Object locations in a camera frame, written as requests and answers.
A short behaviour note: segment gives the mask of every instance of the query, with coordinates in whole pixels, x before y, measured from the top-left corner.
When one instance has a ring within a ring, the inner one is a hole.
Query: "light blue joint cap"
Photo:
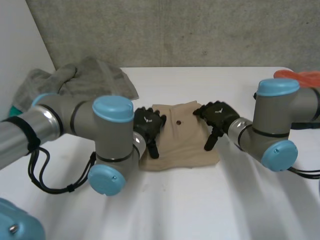
[[[278,141],[271,145],[263,154],[261,163],[274,172],[292,167],[298,157],[298,149],[290,140]]]
[[[16,226],[16,232],[9,232]],[[0,198],[0,240],[45,240],[43,226],[35,217],[29,215],[11,202]]]
[[[134,119],[134,105],[123,96],[100,96],[92,105],[94,113],[113,123],[128,123]]]
[[[120,172],[103,164],[96,164],[90,169],[88,180],[96,192],[107,196],[120,193],[126,184],[126,180]]]
[[[40,94],[39,96],[37,96],[33,102],[32,102],[32,107],[34,107],[35,105],[37,105],[37,103],[45,96],[51,96],[51,95],[58,95],[57,93],[54,93],[54,92],[47,92],[47,93],[43,93],[43,94]]]
[[[263,97],[275,97],[292,94],[300,88],[299,82],[290,78],[270,78],[260,81],[256,94]]]

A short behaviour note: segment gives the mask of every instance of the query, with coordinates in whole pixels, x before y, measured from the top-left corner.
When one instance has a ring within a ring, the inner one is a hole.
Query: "black cable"
[[[301,169],[296,169],[294,167],[291,167],[291,169],[301,173],[320,173],[320,169],[319,170],[301,170]]]
[[[294,174],[299,175],[300,177],[305,178],[305,179],[316,179],[316,180],[320,179],[320,174],[307,174],[307,173],[319,173],[320,170],[307,171],[307,170],[299,170],[294,167],[290,167],[288,170]]]
[[[42,168],[40,170],[39,180],[38,180],[35,177],[35,167],[36,167],[36,164],[37,164],[37,161],[38,161],[38,158],[39,158],[40,151],[43,152],[46,155],[46,159],[45,159],[45,162],[44,162],[44,164],[43,164],[43,166],[42,166]],[[81,177],[74,184],[70,184],[67,187],[61,188],[61,189],[49,188],[44,183],[43,175],[44,175],[44,172],[46,170],[46,167],[47,167],[49,161],[50,161],[50,153],[46,149],[44,149],[42,147],[37,148],[36,150],[34,150],[31,153],[30,161],[29,161],[29,165],[28,165],[28,175],[29,175],[31,181],[39,189],[41,189],[42,191],[44,191],[44,192],[46,192],[48,194],[55,194],[56,195],[56,194],[63,194],[63,193],[67,193],[67,192],[71,193],[75,189],[77,189],[80,186],[82,186],[87,181],[89,170],[96,162],[96,153],[93,152],[91,154],[90,159],[89,159],[88,163],[86,164],[85,169],[84,169]]]

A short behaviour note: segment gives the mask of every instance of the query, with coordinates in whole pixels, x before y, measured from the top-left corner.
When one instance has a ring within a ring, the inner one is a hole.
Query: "gray robot arm segment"
[[[108,196],[121,191],[146,149],[144,138],[133,131],[133,104],[124,97],[101,96],[94,101],[81,101],[46,95],[19,119],[29,125],[40,145],[64,133],[93,140],[96,164],[90,169],[88,180],[93,189]],[[25,156],[30,149],[25,130],[7,121],[0,123],[0,168]]]
[[[259,84],[253,122],[238,118],[228,128],[229,138],[272,171],[290,168],[298,150],[289,141],[293,122],[319,122],[318,88],[299,88],[292,79],[267,79]]]

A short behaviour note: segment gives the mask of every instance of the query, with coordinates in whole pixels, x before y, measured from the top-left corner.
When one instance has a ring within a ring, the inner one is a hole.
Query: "screw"
[[[11,234],[15,234],[18,231],[18,229],[19,229],[19,226],[17,224],[14,224],[9,228],[9,232]]]

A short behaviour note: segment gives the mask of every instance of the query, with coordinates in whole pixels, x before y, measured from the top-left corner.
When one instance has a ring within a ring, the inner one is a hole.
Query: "logo on robotic hand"
[[[152,123],[152,119],[146,119],[146,117],[143,117],[146,123]]]
[[[223,108],[221,108],[219,111],[215,111],[215,114],[222,114]]]

